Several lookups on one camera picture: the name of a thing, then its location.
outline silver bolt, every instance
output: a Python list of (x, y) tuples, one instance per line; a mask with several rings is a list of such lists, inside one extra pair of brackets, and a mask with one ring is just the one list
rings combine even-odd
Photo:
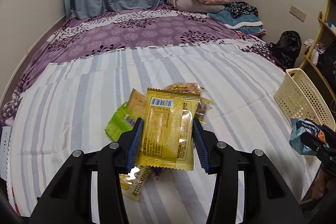
[(119, 144), (117, 142), (110, 143), (111, 149), (117, 149), (119, 147)]
[(82, 154), (82, 151), (81, 151), (81, 150), (75, 150), (74, 152), (72, 152), (72, 155), (73, 155), (74, 157), (79, 157), (81, 154)]
[(226, 143), (224, 143), (224, 142), (218, 142), (217, 143), (217, 147), (218, 148), (226, 148)]
[(261, 149), (256, 149), (254, 150), (254, 153), (257, 155), (257, 156), (262, 156), (264, 154), (264, 151), (262, 151)]

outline black and white patterned cloth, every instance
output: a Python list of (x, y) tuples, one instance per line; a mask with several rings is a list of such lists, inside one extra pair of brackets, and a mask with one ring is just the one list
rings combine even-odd
[(228, 10), (232, 14), (233, 18), (249, 14), (253, 14), (258, 17), (258, 9), (244, 1), (232, 2), (226, 6), (225, 10)]

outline barcode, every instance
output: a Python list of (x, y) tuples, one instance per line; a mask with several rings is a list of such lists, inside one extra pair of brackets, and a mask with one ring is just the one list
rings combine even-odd
[(152, 97), (151, 106), (173, 107), (173, 105), (174, 105), (174, 100)]
[(128, 123), (131, 127), (135, 125), (136, 120), (134, 120), (130, 115), (126, 114), (124, 117), (124, 121)]

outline perforated basket side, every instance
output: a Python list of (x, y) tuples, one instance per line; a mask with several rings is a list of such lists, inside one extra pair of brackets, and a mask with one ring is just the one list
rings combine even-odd
[(332, 116), (329, 107), (325, 103), (320, 92), (317, 90), (315, 85), (311, 82), (304, 71), (300, 70), (294, 76), (293, 80), (297, 83), (300, 89), (303, 91), (308, 101), (316, 111), (321, 124), (326, 124), (332, 130), (335, 130), (335, 120)]
[(308, 118), (320, 124), (320, 119), (313, 106), (290, 75), (286, 74), (274, 99), (289, 122), (291, 118)]

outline electrical outlet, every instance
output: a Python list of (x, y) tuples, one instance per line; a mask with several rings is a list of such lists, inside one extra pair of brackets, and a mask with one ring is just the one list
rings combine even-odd
[(297, 9), (295, 6), (291, 6), (289, 12), (295, 16), (297, 16), (297, 13), (298, 13), (299, 9)]
[(301, 10), (298, 10), (297, 15), (296, 15), (299, 19), (301, 19), (302, 21), (305, 20), (306, 18), (306, 14), (304, 12), (302, 12)]

